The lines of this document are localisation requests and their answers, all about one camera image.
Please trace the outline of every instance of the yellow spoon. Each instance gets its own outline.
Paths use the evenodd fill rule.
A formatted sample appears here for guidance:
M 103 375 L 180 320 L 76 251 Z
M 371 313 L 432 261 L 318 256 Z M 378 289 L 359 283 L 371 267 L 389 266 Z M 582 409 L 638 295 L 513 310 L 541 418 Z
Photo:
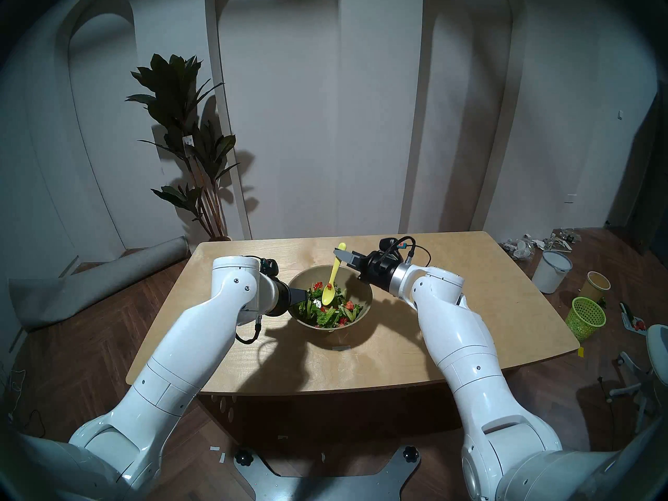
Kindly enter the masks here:
M 342 242 L 339 244 L 339 249 L 342 249 L 345 251 L 345 242 Z M 323 305 L 329 305 L 332 303 L 332 300 L 334 299 L 334 277 L 336 276 L 337 271 L 339 270 L 339 265 L 341 265 L 341 261 L 337 258 L 334 257 L 334 265 L 332 266 L 332 274 L 329 277 L 329 282 L 323 289 L 323 298 L 322 302 Z

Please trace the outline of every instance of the yellow cup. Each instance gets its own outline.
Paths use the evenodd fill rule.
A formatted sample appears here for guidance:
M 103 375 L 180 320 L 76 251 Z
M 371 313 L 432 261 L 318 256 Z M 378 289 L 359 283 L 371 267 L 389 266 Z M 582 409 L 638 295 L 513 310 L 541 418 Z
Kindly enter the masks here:
M 603 295 L 610 291 L 610 282 L 600 272 L 589 271 L 587 273 L 587 280 L 582 284 L 580 289 L 580 296 L 589 298 L 598 303 Z

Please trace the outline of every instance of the metal base plate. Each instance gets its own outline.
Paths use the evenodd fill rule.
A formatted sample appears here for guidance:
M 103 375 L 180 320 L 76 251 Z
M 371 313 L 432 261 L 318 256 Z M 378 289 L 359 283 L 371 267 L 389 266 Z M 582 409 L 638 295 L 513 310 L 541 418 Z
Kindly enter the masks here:
M 235 454 L 235 467 L 255 491 L 257 501 L 399 501 L 399 492 L 420 463 L 415 447 L 400 447 L 382 471 L 372 476 L 292 478 L 277 476 L 253 450 Z

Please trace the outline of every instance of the table leg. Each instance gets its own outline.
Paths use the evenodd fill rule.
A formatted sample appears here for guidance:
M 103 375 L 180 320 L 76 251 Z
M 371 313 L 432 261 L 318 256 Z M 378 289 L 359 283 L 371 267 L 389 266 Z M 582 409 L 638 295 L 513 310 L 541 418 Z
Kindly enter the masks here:
M 197 395 L 202 407 L 234 442 L 243 442 L 243 419 L 246 412 L 244 397 L 236 395 Z

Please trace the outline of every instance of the white wall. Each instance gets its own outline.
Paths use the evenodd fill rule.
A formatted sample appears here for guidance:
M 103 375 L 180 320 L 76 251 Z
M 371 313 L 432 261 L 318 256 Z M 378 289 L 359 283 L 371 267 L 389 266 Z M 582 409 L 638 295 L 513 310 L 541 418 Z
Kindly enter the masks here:
M 183 234 L 174 207 L 159 199 L 164 175 L 152 140 L 154 120 L 125 97 L 146 90 L 130 75 L 138 65 L 127 0 L 96 0 L 69 42 L 69 79 L 81 137 L 114 226 L 126 248 Z
M 336 233 L 337 0 L 216 0 L 253 238 Z
M 424 0 L 401 232 L 466 231 L 506 83 L 507 0 Z
M 69 36 L 86 1 L 59 2 L 19 44 L 27 125 L 51 199 L 80 260 L 104 262 L 125 248 L 91 170 L 69 84 Z
M 612 5 L 598 7 L 596 15 L 600 105 L 577 197 L 566 205 L 565 226 L 605 224 L 633 138 L 657 92 L 657 66 L 644 37 Z
M 337 234 L 395 233 L 418 88 L 422 0 L 339 0 Z
M 656 90 L 651 52 L 637 45 L 632 25 L 606 0 L 522 2 L 521 84 L 484 222 L 496 240 L 527 232 L 548 236 L 564 225 L 602 225 L 629 156 L 633 126 Z M 630 39 L 635 41 L 629 52 Z M 610 109 L 616 116 L 629 100 L 638 106 L 625 112 L 630 127 L 613 134 Z M 606 182 L 596 176 L 604 167 Z M 576 202 L 566 204 L 568 194 L 578 192 Z
M 57 277 L 77 253 L 35 157 L 24 61 L 19 47 L 0 71 L 0 262 L 11 278 Z

